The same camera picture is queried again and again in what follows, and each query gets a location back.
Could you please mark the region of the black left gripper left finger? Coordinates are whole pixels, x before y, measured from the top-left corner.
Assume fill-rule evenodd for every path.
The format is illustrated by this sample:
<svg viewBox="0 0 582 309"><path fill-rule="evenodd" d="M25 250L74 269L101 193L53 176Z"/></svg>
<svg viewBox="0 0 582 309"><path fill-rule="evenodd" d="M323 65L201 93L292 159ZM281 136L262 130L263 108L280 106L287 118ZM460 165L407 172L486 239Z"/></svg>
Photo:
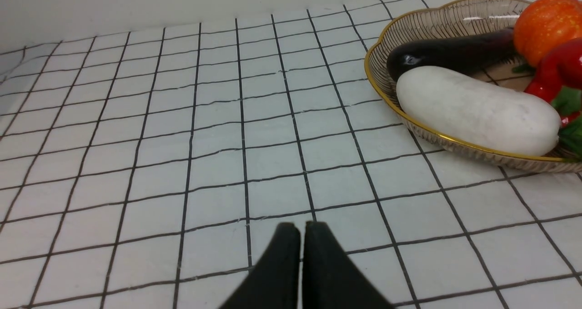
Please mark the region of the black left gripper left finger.
<svg viewBox="0 0 582 309"><path fill-rule="evenodd" d="M221 309L296 309L300 245L294 224L278 224L259 261Z"/></svg>

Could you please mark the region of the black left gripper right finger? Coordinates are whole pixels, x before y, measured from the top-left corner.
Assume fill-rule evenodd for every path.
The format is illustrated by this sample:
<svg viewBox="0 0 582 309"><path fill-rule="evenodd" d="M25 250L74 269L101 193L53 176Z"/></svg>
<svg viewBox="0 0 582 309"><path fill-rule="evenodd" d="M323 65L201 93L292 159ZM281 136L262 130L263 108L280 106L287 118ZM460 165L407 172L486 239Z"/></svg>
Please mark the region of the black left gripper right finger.
<svg viewBox="0 0 582 309"><path fill-rule="evenodd" d="M349 259L325 222L308 221L303 252L304 309L392 309Z"/></svg>

